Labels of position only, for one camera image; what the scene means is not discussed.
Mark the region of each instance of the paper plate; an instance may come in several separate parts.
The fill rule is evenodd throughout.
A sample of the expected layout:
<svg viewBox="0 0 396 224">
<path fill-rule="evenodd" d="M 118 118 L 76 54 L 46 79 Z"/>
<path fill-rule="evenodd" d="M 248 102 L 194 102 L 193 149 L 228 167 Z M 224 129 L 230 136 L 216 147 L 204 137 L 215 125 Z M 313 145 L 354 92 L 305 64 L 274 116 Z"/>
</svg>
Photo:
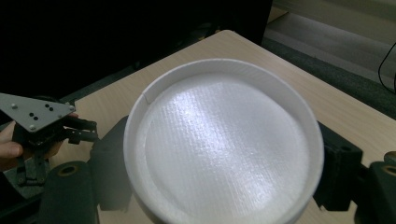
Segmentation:
<svg viewBox="0 0 396 224">
<path fill-rule="evenodd" d="M 251 63 L 208 59 L 144 90 L 124 159 L 136 196 L 165 223 L 292 223 L 318 185 L 323 142 L 286 82 Z"/>
</svg>

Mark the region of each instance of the hand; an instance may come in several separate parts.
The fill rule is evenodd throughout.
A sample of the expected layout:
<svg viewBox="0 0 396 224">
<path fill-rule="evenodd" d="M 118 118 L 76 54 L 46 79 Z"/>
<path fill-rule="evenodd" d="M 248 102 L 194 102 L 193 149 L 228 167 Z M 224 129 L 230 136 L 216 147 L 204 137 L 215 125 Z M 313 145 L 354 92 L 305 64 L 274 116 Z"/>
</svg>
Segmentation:
<svg viewBox="0 0 396 224">
<path fill-rule="evenodd" d="M 14 133 L 15 121 L 11 121 L 8 126 L 0 132 L 0 172 L 14 168 L 18 165 L 17 158 L 23 156 L 25 160 L 31 158 L 33 153 L 27 148 L 23 148 L 21 144 L 12 141 Z M 56 155 L 61 147 L 62 142 L 54 143 L 51 149 L 45 154 L 45 159 Z"/>
<path fill-rule="evenodd" d="M 23 148 L 20 144 L 12 142 L 15 121 L 0 132 L 0 171 L 5 171 L 17 165 L 17 157 L 22 155 Z"/>
</svg>

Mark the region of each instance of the wooden table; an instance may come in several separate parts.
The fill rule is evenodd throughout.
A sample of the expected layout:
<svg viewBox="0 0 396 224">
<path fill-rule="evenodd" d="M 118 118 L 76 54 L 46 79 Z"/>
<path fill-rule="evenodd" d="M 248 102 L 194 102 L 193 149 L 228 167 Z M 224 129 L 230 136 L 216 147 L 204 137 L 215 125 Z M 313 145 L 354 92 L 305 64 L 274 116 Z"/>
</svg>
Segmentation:
<svg viewBox="0 0 396 224">
<path fill-rule="evenodd" d="M 363 150 L 362 163 L 366 166 L 372 161 L 382 161 L 386 152 L 396 148 L 396 120 L 232 31 L 212 35 L 76 101 L 79 117 L 97 121 L 99 136 L 103 137 L 130 113 L 137 97 L 155 78 L 183 63 L 208 58 L 231 58 L 254 63 L 284 79 L 305 98 L 318 121 Z M 54 167 L 67 161 L 87 161 L 91 146 L 92 143 L 85 142 L 80 145 L 63 144 L 50 163 Z M 311 200 L 297 223 L 354 223 L 355 209 L 353 203 L 348 212 L 323 211 Z M 99 210 L 99 217 L 102 224 L 152 223 L 134 197 L 128 211 Z"/>
</svg>

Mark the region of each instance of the dark background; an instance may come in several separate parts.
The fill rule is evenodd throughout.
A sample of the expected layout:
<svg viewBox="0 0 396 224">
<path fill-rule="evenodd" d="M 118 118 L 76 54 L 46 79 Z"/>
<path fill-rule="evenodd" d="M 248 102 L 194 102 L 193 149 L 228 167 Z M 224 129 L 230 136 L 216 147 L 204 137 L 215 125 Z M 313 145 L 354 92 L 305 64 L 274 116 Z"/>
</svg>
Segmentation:
<svg viewBox="0 0 396 224">
<path fill-rule="evenodd" d="M 208 35 L 231 29 L 260 45 L 271 5 L 2 0 L 0 92 L 60 99 L 126 66 L 139 69 L 167 56 L 204 23 L 212 26 Z"/>
</svg>

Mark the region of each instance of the black cable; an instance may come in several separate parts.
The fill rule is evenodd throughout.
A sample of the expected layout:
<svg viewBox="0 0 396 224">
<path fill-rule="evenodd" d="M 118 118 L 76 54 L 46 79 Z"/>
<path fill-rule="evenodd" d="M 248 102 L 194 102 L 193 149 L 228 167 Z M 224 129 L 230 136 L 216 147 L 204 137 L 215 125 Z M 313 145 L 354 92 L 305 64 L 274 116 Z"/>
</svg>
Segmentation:
<svg viewBox="0 0 396 224">
<path fill-rule="evenodd" d="M 388 58 L 390 52 L 391 52 L 392 49 L 395 47 L 395 45 L 396 45 L 396 42 L 395 42 L 395 43 L 393 44 L 393 46 L 390 48 L 390 50 L 388 51 L 387 55 L 385 56 L 385 58 L 382 60 L 381 64 L 380 64 L 379 67 L 378 67 L 378 78 L 379 78 L 379 81 L 381 82 L 382 86 L 383 86 L 386 90 L 388 90 L 388 91 L 390 91 L 390 92 L 392 92 L 392 93 L 396 93 L 396 73 L 395 73 L 395 77 L 393 78 L 393 91 L 392 91 L 390 88 L 388 88 L 388 87 L 384 84 L 384 82 L 382 82 L 382 79 L 381 79 L 381 67 L 382 67 L 382 64 L 384 63 L 384 61 Z"/>
</svg>

